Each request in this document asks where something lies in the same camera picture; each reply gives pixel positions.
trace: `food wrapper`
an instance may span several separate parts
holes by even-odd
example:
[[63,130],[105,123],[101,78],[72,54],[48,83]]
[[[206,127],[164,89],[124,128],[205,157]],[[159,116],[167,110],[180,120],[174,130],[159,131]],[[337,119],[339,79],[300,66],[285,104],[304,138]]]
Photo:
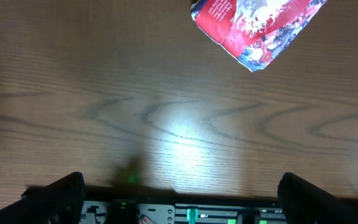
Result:
[[251,72],[264,69],[327,0],[199,0],[197,26]]

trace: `wood grain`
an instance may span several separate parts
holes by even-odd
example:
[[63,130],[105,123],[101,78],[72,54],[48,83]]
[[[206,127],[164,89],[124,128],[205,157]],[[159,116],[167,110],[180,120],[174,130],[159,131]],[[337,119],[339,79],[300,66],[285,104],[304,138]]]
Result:
[[294,172],[358,198],[358,1],[330,0],[250,73],[189,1],[0,0],[0,207],[80,171],[109,186],[275,197]]

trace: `brown wooden surface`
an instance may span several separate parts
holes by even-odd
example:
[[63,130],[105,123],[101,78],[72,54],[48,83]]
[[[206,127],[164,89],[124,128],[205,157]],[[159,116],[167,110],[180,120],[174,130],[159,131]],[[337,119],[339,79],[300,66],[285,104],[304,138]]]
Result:
[[73,171],[110,184],[275,197],[294,172],[358,198],[358,1],[330,0],[264,71],[190,2],[0,0],[0,207]]

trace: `black object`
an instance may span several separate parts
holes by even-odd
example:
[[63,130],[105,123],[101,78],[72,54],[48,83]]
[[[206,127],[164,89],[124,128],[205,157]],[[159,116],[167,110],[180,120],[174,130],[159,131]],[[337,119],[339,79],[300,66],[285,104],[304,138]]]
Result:
[[277,202],[263,200],[189,197],[176,193],[171,196],[160,194],[160,197],[155,197],[150,196],[153,194],[152,191],[145,196],[144,193],[142,195],[133,194],[134,188],[128,187],[127,189],[131,192],[130,195],[115,195],[109,188],[109,191],[98,189],[96,194],[93,194],[95,196],[92,196],[92,194],[85,193],[82,174],[75,172],[40,190],[26,190],[24,193],[26,197],[0,210],[0,224],[77,224],[80,219],[82,220],[81,210],[85,198],[99,203],[111,202],[107,214],[105,214],[104,224],[138,223],[139,219],[144,216],[139,213],[137,203],[173,205],[175,213],[172,215],[175,216],[175,220],[171,218],[171,221],[182,224],[188,223],[185,211],[189,208],[199,209],[204,216],[205,210],[209,209],[210,217],[208,218],[210,220],[214,218],[215,214],[218,215],[219,211],[231,211],[226,212],[225,216],[228,213],[238,213],[237,224],[256,224],[259,220],[276,223],[275,218],[281,219],[278,223],[285,223],[284,220],[287,219],[288,224],[358,223],[357,209],[291,173],[286,173],[278,186],[278,200],[282,210]]

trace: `white splash graphic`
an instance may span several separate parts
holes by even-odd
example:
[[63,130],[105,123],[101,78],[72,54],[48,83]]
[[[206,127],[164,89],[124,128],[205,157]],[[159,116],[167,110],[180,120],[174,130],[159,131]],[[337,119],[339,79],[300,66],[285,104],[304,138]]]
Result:
[[291,0],[237,0],[237,10],[234,16],[237,28],[244,30],[253,37],[257,32],[266,28],[269,20],[275,18],[287,9]]

